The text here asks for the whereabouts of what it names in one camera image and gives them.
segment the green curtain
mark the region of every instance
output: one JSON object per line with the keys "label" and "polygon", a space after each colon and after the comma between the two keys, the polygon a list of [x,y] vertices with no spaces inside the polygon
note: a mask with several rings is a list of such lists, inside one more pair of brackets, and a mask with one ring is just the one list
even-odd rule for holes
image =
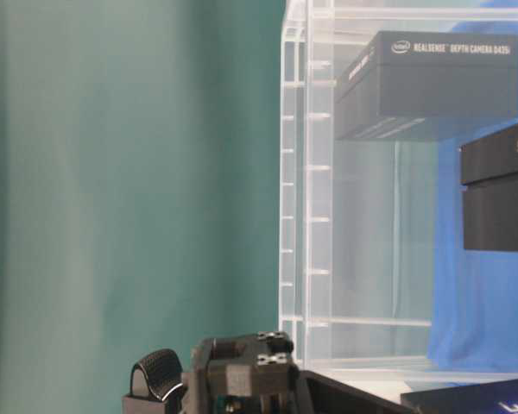
{"label": "green curtain", "polygon": [[0,414],[276,326],[281,0],[0,0]]}

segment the clear acrylic box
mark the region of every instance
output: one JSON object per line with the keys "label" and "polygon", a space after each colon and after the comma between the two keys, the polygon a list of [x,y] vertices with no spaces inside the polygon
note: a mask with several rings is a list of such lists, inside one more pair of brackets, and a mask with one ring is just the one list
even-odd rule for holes
{"label": "clear acrylic box", "polygon": [[[497,116],[501,101],[488,85],[474,105],[487,116],[459,102],[465,115],[412,117],[427,129],[403,121],[376,136],[373,124],[362,138],[341,139],[338,125],[365,109],[360,100],[338,107],[338,79],[360,70],[357,58],[381,31],[518,38],[518,1],[287,0],[280,329],[302,367],[394,401],[518,378],[518,253],[463,249],[458,161],[461,145],[517,123],[518,108]],[[442,82],[434,86],[442,94],[457,89]],[[383,103],[391,87],[377,87]],[[427,89],[410,95],[433,99]]]}

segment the black box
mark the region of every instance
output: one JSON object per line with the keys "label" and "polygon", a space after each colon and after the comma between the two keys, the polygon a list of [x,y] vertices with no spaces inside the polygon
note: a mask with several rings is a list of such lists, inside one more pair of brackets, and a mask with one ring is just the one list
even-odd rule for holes
{"label": "black box", "polygon": [[464,248],[518,252],[518,124],[461,147]]}
{"label": "black box", "polygon": [[518,36],[381,31],[337,81],[337,139],[433,140],[518,115]]}
{"label": "black box", "polygon": [[410,392],[401,395],[401,403],[422,414],[518,413],[518,379]]}

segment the blue fabric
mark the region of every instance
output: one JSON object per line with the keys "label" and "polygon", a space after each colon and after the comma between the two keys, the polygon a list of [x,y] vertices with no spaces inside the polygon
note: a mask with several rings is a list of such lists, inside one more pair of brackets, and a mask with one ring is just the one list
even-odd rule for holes
{"label": "blue fabric", "polygon": [[[485,7],[518,7],[490,1]],[[518,22],[469,22],[457,32],[518,34]],[[428,356],[443,369],[518,372],[518,253],[463,249],[457,148],[509,124],[439,144],[433,326]]]}

